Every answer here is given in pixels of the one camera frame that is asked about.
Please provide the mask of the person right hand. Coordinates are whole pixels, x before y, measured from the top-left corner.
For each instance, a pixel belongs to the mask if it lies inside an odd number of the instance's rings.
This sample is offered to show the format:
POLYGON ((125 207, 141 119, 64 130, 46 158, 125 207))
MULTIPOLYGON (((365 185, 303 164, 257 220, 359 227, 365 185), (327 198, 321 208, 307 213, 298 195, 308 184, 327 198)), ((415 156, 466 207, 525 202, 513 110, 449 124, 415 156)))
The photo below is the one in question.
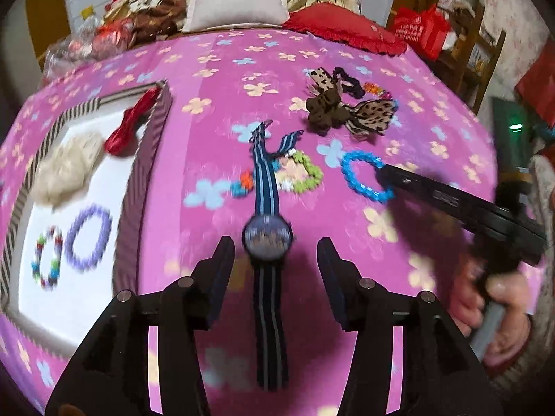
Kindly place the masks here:
MULTIPOLYGON (((482 273, 481 261, 466 255, 453 281, 449 313, 465 336, 483 322, 485 300, 476 287, 482 273)), ((485 289, 493 301, 506 307, 503 321, 484 356, 487 367, 501 368, 515 361, 530 336, 531 322, 527 315, 530 289, 518 271, 489 276, 485 289)))

